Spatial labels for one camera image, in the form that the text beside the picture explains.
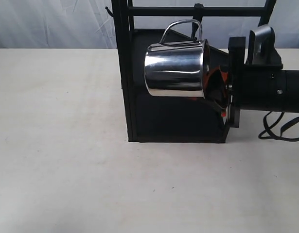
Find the white tabletop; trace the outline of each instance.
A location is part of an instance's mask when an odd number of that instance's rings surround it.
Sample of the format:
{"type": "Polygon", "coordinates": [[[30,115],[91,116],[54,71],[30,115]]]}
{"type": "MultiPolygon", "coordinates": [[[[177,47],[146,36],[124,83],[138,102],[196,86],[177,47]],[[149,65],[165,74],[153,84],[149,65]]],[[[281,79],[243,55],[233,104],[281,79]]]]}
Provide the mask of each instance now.
{"type": "Polygon", "coordinates": [[[264,115],[128,143],[116,50],[0,50],[0,233],[299,233],[299,143],[259,140],[264,115]]]}

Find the stainless steel mug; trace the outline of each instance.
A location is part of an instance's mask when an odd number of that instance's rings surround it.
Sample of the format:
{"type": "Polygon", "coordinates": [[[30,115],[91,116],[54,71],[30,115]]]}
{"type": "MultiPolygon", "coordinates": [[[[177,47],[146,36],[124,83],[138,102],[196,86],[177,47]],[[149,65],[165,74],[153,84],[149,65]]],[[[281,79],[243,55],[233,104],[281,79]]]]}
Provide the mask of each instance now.
{"type": "Polygon", "coordinates": [[[144,76],[152,96],[204,97],[203,77],[209,71],[210,49],[207,40],[201,40],[202,26],[195,19],[170,24],[158,44],[148,47],[144,76]],[[182,23],[196,23],[198,41],[165,43],[169,30],[182,23]]]}

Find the black cylinder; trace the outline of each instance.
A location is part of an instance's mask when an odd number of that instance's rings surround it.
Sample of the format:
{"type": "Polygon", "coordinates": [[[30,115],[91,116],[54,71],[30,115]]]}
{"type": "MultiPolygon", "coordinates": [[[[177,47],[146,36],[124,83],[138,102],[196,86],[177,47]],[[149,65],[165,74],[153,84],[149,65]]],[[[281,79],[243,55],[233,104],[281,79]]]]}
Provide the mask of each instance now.
{"type": "Polygon", "coordinates": [[[299,70],[244,70],[235,95],[241,109],[299,113],[299,70]]]}

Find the white curtain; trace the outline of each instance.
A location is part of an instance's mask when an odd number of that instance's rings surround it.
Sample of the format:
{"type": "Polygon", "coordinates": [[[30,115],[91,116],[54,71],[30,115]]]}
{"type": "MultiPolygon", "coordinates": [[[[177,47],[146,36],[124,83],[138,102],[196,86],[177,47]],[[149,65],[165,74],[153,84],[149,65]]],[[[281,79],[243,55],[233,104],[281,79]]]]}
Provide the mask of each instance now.
{"type": "MultiPolygon", "coordinates": [[[[264,6],[265,0],[134,0],[135,6],[264,6]]],[[[2,48],[116,48],[110,0],[0,0],[2,48]]],[[[136,17],[138,28],[165,28],[179,17],[136,17]]],[[[203,37],[226,48],[228,38],[248,36],[255,17],[205,17],[203,37]]],[[[270,26],[277,48],[299,48],[299,0],[278,0],[270,26]]],[[[191,27],[179,31],[190,34],[191,27]]]]}

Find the metal handle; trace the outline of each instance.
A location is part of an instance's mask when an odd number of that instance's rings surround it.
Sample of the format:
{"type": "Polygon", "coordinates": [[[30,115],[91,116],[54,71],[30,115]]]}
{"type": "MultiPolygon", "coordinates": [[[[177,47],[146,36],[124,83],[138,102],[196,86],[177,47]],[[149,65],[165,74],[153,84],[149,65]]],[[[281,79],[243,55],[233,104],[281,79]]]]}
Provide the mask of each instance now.
{"type": "Polygon", "coordinates": [[[182,23],[195,23],[195,24],[197,24],[198,27],[199,27],[199,41],[201,40],[201,37],[202,37],[202,25],[201,25],[201,23],[198,20],[195,20],[195,19],[184,19],[184,20],[180,20],[180,21],[176,21],[176,22],[171,23],[166,28],[166,30],[164,31],[163,36],[162,36],[159,44],[162,44],[164,42],[165,37],[167,36],[167,33],[169,32],[169,30],[171,29],[171,27],[173,27],[173,26],[175,26],[177,24],[182,24],[182,23]]]}

